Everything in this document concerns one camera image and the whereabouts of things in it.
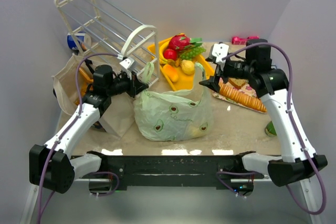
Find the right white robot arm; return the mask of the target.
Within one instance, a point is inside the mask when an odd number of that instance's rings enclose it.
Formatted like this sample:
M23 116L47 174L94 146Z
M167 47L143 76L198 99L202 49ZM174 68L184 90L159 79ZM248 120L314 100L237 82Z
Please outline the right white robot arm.
M292 74L271 66L271 49L275 47L265 39L252 39L246 47L229 53L228 45L213 44L206 61L216 65L215 73L200 85L219 92L220 80L248 80L275 127L281 155L247 152L242 154L241 162L245 170L268 175L282 187L312 177L328 161L325 155L316 153L302 128L292 100Z

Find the light green plastic bag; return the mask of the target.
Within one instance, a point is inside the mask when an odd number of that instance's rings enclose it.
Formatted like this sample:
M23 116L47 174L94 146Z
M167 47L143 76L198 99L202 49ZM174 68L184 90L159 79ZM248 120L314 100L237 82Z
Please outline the light green plastic bag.
M137 95L133 106L140 133L159 142L185 141L209 134L214 127L212 95L199 85L205 79L205 69L197 62L190 90L159 93L146 89Z

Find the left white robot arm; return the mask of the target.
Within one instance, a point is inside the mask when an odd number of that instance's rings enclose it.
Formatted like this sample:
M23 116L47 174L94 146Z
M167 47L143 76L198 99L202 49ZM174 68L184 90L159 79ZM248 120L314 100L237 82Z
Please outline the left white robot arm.
M61 130L44 145L34 145L29 151L29 181L41 188L65 193L74 180L98 172L102 154L90 152L72 158L72 153L89 128L97 122L115 95L127 93L134 98L149 87L135 72L116 74L109 65L96 67L93 82L87 87L75 113Z

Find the orange kettle chips bag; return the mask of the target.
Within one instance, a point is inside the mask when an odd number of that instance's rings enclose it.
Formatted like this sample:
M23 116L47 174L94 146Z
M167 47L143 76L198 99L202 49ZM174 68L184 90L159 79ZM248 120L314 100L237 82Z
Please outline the orange kettle chips bag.
M78 91L75 90L76 99L74 101L75 105L79 104L79 96L84 96L86 93L86 90L90 84L93 84L93 74L89 74L87 70L85 70L83 67L79 68L79 88L80 88L80 95L78 94Z

